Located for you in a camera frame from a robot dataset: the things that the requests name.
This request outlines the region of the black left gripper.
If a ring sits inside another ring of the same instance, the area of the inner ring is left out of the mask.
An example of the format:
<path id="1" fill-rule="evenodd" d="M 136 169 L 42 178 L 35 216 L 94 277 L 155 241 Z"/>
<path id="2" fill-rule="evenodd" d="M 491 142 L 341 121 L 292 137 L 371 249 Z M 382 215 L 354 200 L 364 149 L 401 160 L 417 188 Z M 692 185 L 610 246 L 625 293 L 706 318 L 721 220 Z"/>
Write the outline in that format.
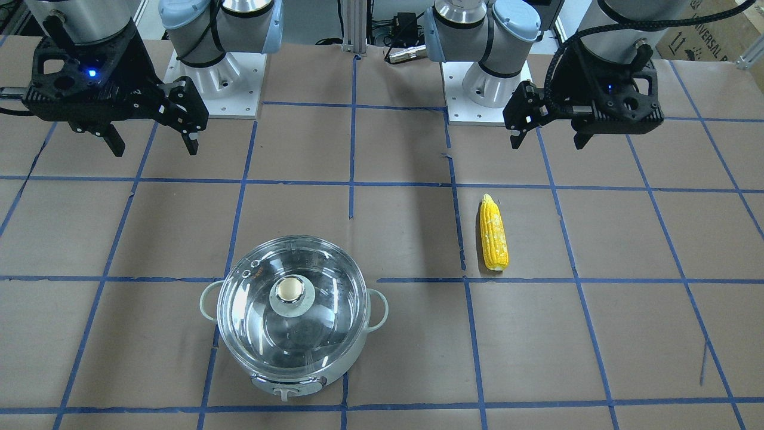
<path id="1" fill-rule="evenodd" d="M 646 134 L 665 121 L 657 91 L 653 49 L 643 43 L 627 63 L 595 56 L 572 43 L 542 88 L 521 82 L 504 108 L 510 146 L 519 149 L 529 131 L 568 119 L 575 148 L 584 149 L 595 134 Z"/>

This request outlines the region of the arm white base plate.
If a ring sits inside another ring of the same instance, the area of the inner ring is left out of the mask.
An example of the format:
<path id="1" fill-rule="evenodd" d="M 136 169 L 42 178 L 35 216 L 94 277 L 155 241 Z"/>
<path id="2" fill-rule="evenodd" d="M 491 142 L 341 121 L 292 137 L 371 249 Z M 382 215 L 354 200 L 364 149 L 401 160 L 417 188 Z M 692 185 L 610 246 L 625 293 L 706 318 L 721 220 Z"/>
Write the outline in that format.
<path id="1" fill-rule="evenodd" d="M 441 64 L 448 122 L 453 125 L 505 127 L 504 108 L 521 81 L 531 79 L 524 63 L 519 74 L 507 79 L 488 75 L 476 62 Z"/>
<path id="2" fill-rule="evenodd" d="M 193 68 L 175 59 L 172 52 L 164 81 L 193 79 L 211 119 L 257 119 L 265 77 L 267 54 L 227 53 L 221 62 Z"/>

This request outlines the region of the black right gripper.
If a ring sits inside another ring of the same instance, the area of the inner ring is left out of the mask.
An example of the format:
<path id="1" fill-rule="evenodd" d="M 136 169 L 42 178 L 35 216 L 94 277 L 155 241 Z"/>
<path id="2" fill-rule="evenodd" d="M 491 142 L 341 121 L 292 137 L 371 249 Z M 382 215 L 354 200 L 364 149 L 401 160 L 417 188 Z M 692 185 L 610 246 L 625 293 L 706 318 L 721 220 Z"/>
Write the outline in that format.
<path id="1" fill-rule="evenodd" d="M 115 157 L 125 142 L 114 125 L 127 119 L 153 119 L 181 133 L 189 155 L 198 154 L 197 131 L 208 122 L 194 82 L 180 77 L 162 82 L 132 20 L 109 38 L 77 44 L 60 17 L 46 17 L 44 36 L 33 52 L 30 84 L 22 104 L 46 121 L 101 124 L 97 136 Z"/>

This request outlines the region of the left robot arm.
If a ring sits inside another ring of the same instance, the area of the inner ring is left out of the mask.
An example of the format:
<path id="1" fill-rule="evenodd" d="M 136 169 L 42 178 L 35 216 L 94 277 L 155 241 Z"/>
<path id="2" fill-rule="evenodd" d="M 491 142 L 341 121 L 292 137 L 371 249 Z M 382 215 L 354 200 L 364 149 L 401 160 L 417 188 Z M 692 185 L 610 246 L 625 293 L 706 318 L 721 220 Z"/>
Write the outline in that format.
<path id="1" fill-rule="evenodd" d="M 429 60 L 468 62 L 469 98 L 502 109 L 510 144 L 552 121 L 570 121 L 577 149 L 596 134 L 646 134 L 663 124 L 652 42 L 673 11 L 662 3 L 593 1 L 559 46 L 543 85 L 520 77 L 554 2 L 436 1 L 423 14 Z"/>

